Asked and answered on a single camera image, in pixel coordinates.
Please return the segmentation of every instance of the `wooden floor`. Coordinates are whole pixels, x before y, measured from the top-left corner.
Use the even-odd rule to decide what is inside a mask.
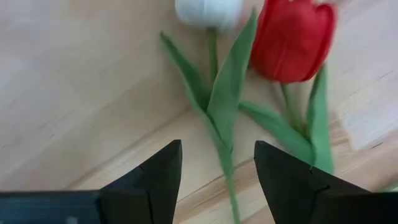
[[[377,190],[398,180],[398,2],[335,2],[328,64],[336,174]],[[1,5],[0,190],[97,189],[181,139],[175,223],[232,223],[215,149],[159,42],[166,31],[206,70],[204,32],[179,23],[173,0]],[[262,1],[246,0],[245,16],[253,6]],[[220,57],[233,40],[220,39]],[[310,84],[294,86],[300,102]],[[282,112],[276,90],[249,72],[243,98]],[[272,223],[252,157],[255,140],[277,142],[243,114],[235,132],[244,223]]]

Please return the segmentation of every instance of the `tulip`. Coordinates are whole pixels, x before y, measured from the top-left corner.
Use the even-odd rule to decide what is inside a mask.
[[[239,22],[242,0],[176,0],[178,18],[193,26],[231,30]]]
[[[332,4],[268,0],[259,16],[252,68],[284,84],[311,79],[328,55],[335,24]]]

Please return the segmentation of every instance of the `black plastic piece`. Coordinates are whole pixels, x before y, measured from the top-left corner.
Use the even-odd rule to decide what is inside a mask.
[[[397,193],[368,192],[264,141],[254,155],[276,224],[398,223]]]
[[[172,224],[181,141],[101,190],[0,193],[0,224]]]

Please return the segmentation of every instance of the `tulip stem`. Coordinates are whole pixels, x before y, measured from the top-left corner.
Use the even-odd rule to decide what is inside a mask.
[[[297,108],[295,101],[291,99],[287,85],[280,84],[280,87],[282,89],[282,93],[285,98],[286,110],[287,110],[287,115],[290,120],[290,125],[297,132],[299,132],[303,137],[307,138],[305,126],[303,125],[302,118],[299,113],[299,109]]]
[[[206,34],[209,50],[210,80],[214,83],[218,73],[217,30],[215,28],[209,28],[207,29]]]

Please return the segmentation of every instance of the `green leaf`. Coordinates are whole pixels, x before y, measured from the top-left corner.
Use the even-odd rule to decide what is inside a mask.
[[[327,103],[326,65],[322,66],[315,77],[308,102],[307,122],[311,143],[316,153],[317,168],[333,173],[333,156],[330,150]]]
[[[256,29],[257,16],[253,11],[217,74],[206,111],[220,138],[230,147]]]
[[[180,69],[183,84],[192,106],[205,112],[210,99],[211,88],[206,83],[204,76],[181,53],[170,37],[161,32],[160,39],[174,64]]]
[[[248,101],[242,102],[239,108],[257,124],[268,130],[293,156],[313,165],[314,155],[311,144],[281,116],[268,108],[260,107]]]

